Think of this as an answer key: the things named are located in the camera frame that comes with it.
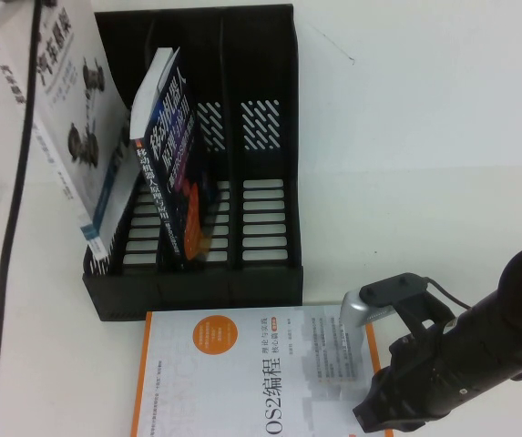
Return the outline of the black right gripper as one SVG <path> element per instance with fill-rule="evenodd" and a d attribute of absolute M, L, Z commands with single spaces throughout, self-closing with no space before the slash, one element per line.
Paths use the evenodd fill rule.
<path fill-rule="evenodd" d="M 392 417 L 444 417 L 458 406 L 454 377 L 434 340 L 420 342 L 408 334 L 392 343 L 389 351 L 390 364 L 374 374 L 369 394 L 353 408 L 364 432 L 381 427 L 414 432 L 425 425 L 424 419 Z"/>

